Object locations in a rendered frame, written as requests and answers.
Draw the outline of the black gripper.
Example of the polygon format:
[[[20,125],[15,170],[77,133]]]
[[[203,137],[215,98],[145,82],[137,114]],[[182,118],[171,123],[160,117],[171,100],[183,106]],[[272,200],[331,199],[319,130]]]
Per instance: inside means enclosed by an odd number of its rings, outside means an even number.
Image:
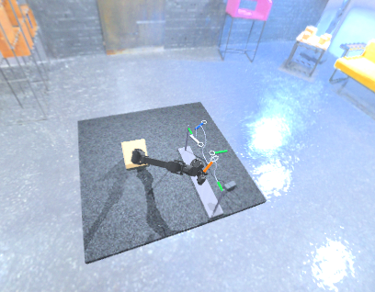
[[[192,164],[194,164],[195,162],[195,159],[192,160],[192,162],[190,163],[191,166],[193,166]],[[198,182],[198,185],[203,185],[203,183],[206,181],[206,177],[205,175],[208,175],[207,172],[203,172],[204,170],[201,168],[199,170],[199,172],[197,173],[197,182]]]

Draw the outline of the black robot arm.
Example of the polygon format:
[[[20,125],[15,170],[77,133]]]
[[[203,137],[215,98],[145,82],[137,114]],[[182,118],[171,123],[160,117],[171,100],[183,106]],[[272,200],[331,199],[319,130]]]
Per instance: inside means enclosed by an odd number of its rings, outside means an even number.
[[[173,174],[179,174],[177,172],[180,172],[180,175],[183,175],[184,173],[190,176],[196,176],[199,170],[204,167],[203,161],[199,158],[195,158],[195,162],[194,164],[192,164],[193,166],[183,163],[183,161],[179,160],[166,162],[146,156],[145,152],[139,148],[135,148],[134,151],[131,151],[130,162],[137,165],[150,164],[159,166],[165,168]]]

